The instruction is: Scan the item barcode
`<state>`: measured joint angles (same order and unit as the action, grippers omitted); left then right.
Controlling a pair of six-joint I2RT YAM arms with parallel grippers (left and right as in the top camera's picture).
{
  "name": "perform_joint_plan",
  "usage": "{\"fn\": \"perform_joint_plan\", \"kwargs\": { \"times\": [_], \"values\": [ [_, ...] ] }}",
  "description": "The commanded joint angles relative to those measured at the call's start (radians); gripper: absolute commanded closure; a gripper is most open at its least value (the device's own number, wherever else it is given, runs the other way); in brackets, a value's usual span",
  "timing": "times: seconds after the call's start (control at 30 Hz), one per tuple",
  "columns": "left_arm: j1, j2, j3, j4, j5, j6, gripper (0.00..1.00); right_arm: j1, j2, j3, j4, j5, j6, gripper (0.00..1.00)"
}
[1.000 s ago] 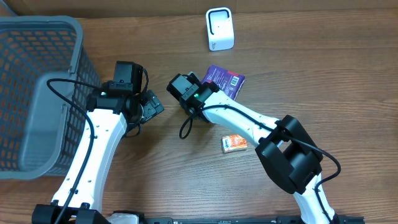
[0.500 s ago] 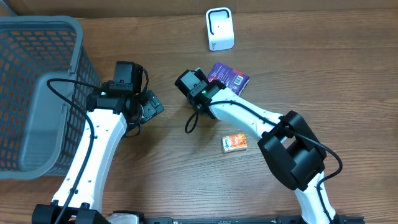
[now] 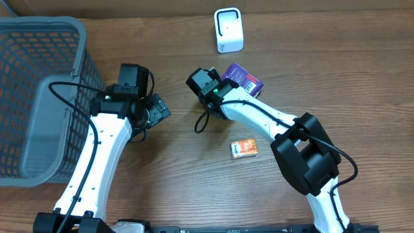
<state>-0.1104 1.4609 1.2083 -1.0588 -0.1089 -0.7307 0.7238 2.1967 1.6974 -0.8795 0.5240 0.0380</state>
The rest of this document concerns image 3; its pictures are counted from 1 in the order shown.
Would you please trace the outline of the small orange white box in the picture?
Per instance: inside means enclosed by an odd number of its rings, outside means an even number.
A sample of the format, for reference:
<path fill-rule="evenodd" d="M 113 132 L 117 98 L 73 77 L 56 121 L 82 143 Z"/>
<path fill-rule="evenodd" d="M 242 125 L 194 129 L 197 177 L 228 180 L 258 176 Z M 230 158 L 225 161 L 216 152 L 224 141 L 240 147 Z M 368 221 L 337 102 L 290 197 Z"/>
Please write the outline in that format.
<path fill-rule="evenodd" d="M 253 157 L 257 154 L 257 144 L 254 139 L 233 141 L 230 144 L 233 159 Z"/>

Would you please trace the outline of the purple red tissue pack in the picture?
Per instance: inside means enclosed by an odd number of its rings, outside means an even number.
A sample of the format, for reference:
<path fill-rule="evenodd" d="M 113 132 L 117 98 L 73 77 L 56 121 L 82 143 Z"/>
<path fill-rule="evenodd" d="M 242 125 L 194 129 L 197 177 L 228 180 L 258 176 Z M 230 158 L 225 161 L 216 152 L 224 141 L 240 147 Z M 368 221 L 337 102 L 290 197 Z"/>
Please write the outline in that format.
<path fill-rule="evenodd" d="M 247 93 L 257 98 L 264 87 L 264 83 L 251 75 L 238 63 L 231 64 L 221 78 L 230 79 L 238 83 Z"/>

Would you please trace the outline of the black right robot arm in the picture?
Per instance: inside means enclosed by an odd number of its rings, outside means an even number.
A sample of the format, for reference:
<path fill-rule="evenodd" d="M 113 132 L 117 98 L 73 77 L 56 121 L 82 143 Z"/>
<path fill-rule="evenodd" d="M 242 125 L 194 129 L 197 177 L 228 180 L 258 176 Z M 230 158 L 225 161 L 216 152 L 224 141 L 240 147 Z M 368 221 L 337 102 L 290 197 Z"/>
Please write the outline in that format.
<path fill-rule="evenodd" d="M 186 85 L 195 93 L 204 117 L 214 115 L 241 123 L 269 141 L 285 180 L 309 202 L 318 232 L 350 232 L 338 187 L 338 165 L 345 153 L 334 146 L 319 120 L 278 111 L 251 96 L 214 68 L 194 71 Z"/>

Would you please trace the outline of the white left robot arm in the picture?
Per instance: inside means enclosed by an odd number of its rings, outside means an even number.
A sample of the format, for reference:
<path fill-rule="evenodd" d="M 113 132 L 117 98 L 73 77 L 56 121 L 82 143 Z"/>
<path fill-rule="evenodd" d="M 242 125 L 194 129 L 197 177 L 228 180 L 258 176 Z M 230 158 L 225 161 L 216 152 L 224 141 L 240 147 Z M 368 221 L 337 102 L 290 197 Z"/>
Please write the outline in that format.
<path fill-rule="evenodd" d="M 109 190 L 125 146 L 171 114 L 154 86 L 148 68 L 123 63 L 116 84 L 95 89 L 88 114 L 73 107 L 88 122 L 87 138 L 63 195 L 51 213 L 37 214 L 33 232 L 150 232 L 145 221 L 121 219 L 109 226 L 105 219 Z"/>

